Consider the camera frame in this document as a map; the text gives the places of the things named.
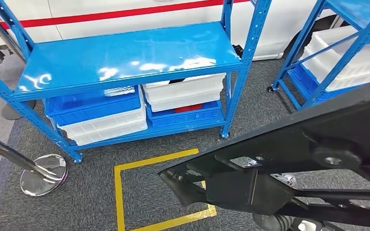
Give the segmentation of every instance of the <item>red stripe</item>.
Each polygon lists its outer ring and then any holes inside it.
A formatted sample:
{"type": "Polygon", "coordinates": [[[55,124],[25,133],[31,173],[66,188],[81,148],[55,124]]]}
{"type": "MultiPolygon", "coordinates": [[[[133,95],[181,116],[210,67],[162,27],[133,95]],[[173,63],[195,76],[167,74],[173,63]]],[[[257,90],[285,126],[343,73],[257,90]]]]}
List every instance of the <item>red stripe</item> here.
{"type": "MultiPolygon", "coordinates": [[[[249,0],[234,0],[234,3],[245,2],[245,1],[249,1],[249,0]]],[[[49,26],[49,25],[87,22],[87,21],[110,19],[110,18],[121,18],[121,17],[127,17],[127,16],[151,14],[151,13],[180,11],[180,10],[187,10],[187,9],[194,9],[194,8],[201,8],[201,7],[208,7],[208,6],[217,6],[217,5],[222,5],[222,4],[223,4],[223,0],[205,0],[205,1],[175,4],[175,5],[156,6],[156,7],[148,7],[148,8],[140,8],[140,9],[132,9],[132,10],[124,10],[124,11],[106,12],[106,13],[92,13],[92,14],[57,17],[57,18],[32,19],[32,20],[24,20],[24,21],[21,21],[20,23],[22,24],[23,27],[49,26]]],[[[4,28],[8,28],[5,23],[2,23],[2,25],[4,26],[4,28]]]]}

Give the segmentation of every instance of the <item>shelf upright post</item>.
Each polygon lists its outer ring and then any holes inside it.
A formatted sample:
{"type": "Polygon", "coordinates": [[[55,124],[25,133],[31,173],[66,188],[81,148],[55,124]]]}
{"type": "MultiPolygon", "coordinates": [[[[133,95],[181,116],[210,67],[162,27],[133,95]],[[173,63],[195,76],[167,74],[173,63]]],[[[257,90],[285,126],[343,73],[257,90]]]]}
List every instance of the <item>shelf upright post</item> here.
{"type": "MultiPolygon", "coordinates": [[[[10,12],[8,6],[0,0],[0,16],[10,26],[13,31],[18,31],[16,36],[18,43],[21,45],[22,52],[25,52],[25,58],[29,57],[30,52],[34,47],[33,40],[29,37],[26,31],[23,29],[19,21],[15,18],[12,12],[10,12]]],[[[48,123],[46,123],[40,115],[38,115],[33,109],[31,109],[26,102],[21,102],[13,97],[13,91],[0,80],[0,97],[5,100],[14,110],[26,118],[31,124],[33,124],[38,130],[45,134],[49,139],[55,142],[60,148],[62,148],[68,155],[70,155],[75,163],[81,162],[81,154],[74,151],[65,138],[57,133],[48,123]]]]}
{"type": "MultiPolygon", "coordinates": [[[[231,40],[230,16],[232,14],[232,6],[233,0],[224,0],[222,7],[221,24],[229,40],[231,40]]],[[[230,99],[232,97],[232,72],[226,72],[225,90],[226,90],[226,110],[228,110],[230,106],[230,99]]]]}
{"type": "Polygon", "coordinates": [[[250,66],[262,33],[264,21],[270,8],[271,0],[258,0],[254,6],[254,12],[251,24],[246,38],[246,44],[242,54],[243,67],[239,70],[235,85],[232,90],[229,106],[226,106],[225,125],[222,128],[221,135],[223,138],[229,137],[229,129],[232,125],[233,116],[235,115],[240,96],[243,91],[246,79],[248,77],[250,66]]]}
{"type": "Polygon", "coordinates": [[[370,38],[370,23],[359,32],[359,36],[352,45],[348,48],[345,54],[341,57],[335,67],[328,73],[326,78],[311,94],[311,96],[304,103],[302,108],[311,107],[316,99],[322,94],[323,91],[334,81],[335,77],[344,69],[344,67],[351,61],[351,59],[365,46],[370,38]]]}
{"type": "Polygon", "coordinates": [[[304,24],[304,27],[300,31],[296,41],[293,44],[293,47],[291,48],[291,51],[289,52],[289,55],[286,58],[286,61],[284,61],[284,64],[281,68],[281,71],[278,73],[276,79],[273,81],[270,90],[277,90],[279,81],[283,79],[287,71],[289,70],[289,66],[294,62],[300,48],[303,46],[305,38],[310,33],[311,28],[313,27],[314,23],[316,22],[317,17],[321,14],[321,12],[324,9],[324,4],[326,0],[318,0],[311,11],[307,21],[304,24]]]}

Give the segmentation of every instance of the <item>blue plastic storage bin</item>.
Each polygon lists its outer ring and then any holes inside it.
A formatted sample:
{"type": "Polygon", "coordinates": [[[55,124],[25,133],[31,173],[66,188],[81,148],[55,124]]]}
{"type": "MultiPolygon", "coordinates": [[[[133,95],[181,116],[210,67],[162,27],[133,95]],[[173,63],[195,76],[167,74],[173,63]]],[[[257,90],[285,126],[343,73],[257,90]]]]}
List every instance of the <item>blue plastic storage bin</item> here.
{"type": "Polygon", "coordinates": [[[173,109],[161,112],[152,112],[151,106],[147,103],[146,110],[152,127],[159,128],[196,120],[216,118],[220,113],[222,113],[222,105],[221,101],[218,100],[202,104],[202,108],[199,110],[174,113],[173,109]]]}
{"type": "Polygon", "coordinates": [[[66,126],[141,107],[138,86],[121,89],[130,93],[115,95],[116,90],[98,90],[48,98],[44,100],[45,114],[53,124],[66,126]]]}
{"type": "MultiPolygon", "coordinates": [[[[295,84],[296,87],[299,88],[299,91],[303,92],[305,99],[309,98],[311,94],[320,85],[316,77],[307,68],[305,68],[303,64],[296,65],[291,71],[292,73],[290,74],[290,78],[292,78],[292,82],[294,83],[297,80],[300,81],[302,86],[297,86],[300,84],[295,84]]],[[[323,93],[316,99],[316,101],[320,103],[322,101],[332,99],[344,92],[350,91],[359,86],[361,85],[350,87],[350,88],[344,88],[340,90],[334,90],[334,91],[324,90],[323,93]]]]}

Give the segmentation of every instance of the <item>shelf caster wheel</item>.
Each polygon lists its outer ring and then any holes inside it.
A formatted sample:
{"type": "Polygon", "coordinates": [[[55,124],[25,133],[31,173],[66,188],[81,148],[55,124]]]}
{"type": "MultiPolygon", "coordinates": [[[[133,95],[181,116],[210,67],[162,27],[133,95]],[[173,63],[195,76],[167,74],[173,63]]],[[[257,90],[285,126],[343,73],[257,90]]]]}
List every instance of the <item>shelf caster wheel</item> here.
{"type": "Polygon", "coordinates": [[[270,92],[270,93],[274,92],[273,87],[272,86],[267,87],[267,92],[270,92]]]}

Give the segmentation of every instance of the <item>stanchion base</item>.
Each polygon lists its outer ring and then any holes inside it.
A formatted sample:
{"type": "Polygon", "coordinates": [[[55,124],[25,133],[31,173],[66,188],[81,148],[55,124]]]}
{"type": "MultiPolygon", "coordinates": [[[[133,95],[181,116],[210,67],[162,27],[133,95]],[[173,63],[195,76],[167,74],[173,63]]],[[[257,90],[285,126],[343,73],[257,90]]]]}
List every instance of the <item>stanchion base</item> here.
{"type": "MultiPolygon", "coordinates": [[[[31,100],[31,101],[27,101],[26,104],[30,107],[30,108],[34,108],[35,105],[36,105],[36,100],[31,100]]],[[[2,113],[1,113],[2,117],[7,119],[7,120],[17,120],[17,119],[20,119],[22,118],[23,116],[20,115],[17,111],[15,111],[9,104],[6,104],[3,108],[2,108],[2,113]]]]}
{"type": "Polygon", "coordinates": [[[20,177],[22,191],[30,196],[46,195],[59,187],[67,176],[67,165],[63,157],[57,154],[44,155],[35,160],[36,164],[56,174],[60,181],[43,179],[33,172],[24,170],[20,177]]]}

